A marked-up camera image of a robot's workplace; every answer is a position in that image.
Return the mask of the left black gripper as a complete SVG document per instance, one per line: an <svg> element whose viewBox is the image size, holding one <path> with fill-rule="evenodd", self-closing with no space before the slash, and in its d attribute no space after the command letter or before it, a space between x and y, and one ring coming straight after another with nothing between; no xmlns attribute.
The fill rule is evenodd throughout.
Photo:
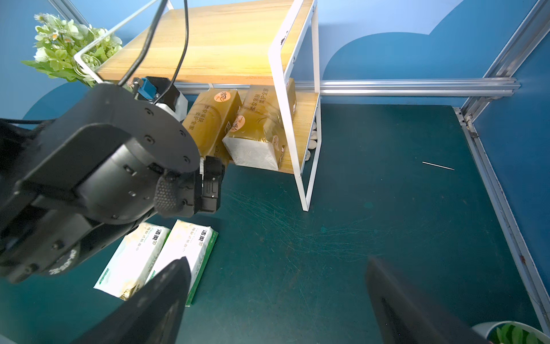
<svg viewBox="0 0 550 344"><path fill-rule="evenodd" d="M225 168L169 112L103 83L33 129L1 122L1 277L64 274L159 214L219 209Z"/></svg>

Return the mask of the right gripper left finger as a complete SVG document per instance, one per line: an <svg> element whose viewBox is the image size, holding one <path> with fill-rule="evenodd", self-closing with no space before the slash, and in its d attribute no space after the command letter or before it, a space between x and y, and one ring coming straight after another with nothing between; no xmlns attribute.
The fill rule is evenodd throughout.
<svg viewBox="0 0 550 344"><path fill-rule="evenodd" d="M182 257L171 262L128 301L74 343L175 343L191 273Z"/></svg>

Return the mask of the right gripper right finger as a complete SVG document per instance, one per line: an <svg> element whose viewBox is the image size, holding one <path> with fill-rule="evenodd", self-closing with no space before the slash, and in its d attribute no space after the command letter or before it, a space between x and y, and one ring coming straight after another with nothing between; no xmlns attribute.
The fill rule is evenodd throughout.
<svg viewBox="0 0 550 344"><path fill-rule="evenodd" d="M365 283L383 343L487 343L387 262L371 257Z"/></svg>

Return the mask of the white tissue pack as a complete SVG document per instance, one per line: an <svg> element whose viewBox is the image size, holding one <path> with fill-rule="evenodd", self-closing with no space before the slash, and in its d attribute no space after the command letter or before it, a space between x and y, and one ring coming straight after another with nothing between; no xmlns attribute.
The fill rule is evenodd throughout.
<svg viewBox="0 0 550 344"><path fill-rule="evenodd" d="M131 298L146 283L169 233L167 227L141 223L120 242L94 289Z"/></svg>
<svg viewBox="0 0 550 344"><path fill-rule="evenodd" d="M173 260L186 258L191 276L186 307L190 307L218 236L219 233L210 226L178 220L171 229L147 282L150 282Z"/></svg>

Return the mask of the gold tissue pack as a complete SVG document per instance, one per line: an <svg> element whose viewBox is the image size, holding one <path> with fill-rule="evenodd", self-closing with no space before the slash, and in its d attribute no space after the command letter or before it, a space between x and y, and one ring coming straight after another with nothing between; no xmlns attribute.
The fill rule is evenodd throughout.
<svg viewBox="0 0 550 344"><path fill-rule="evenodd" d="M273 86L249 88L223 144L237 166L279 169L287 139Z"/></svg>
<svg viewBox="0 0 550 344"><path fill-rule="evenodd" d="M219 158L225 167L228 166L231 156L223 139L232 128L241 105L237 90L212 88L199 94L183 127L192 136L202 158Z"/></svg>

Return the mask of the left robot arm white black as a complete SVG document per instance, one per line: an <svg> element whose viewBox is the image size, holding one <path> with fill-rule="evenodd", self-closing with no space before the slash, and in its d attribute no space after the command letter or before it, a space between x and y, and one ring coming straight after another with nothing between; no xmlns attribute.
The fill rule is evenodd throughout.
<svg viewBox="0 0 550 344"><path fill-rule="evenodd" d="M103 83L33 129L1 122L1 277L66 273L154 215L213 213L225 169L162 108Z"/></svg>

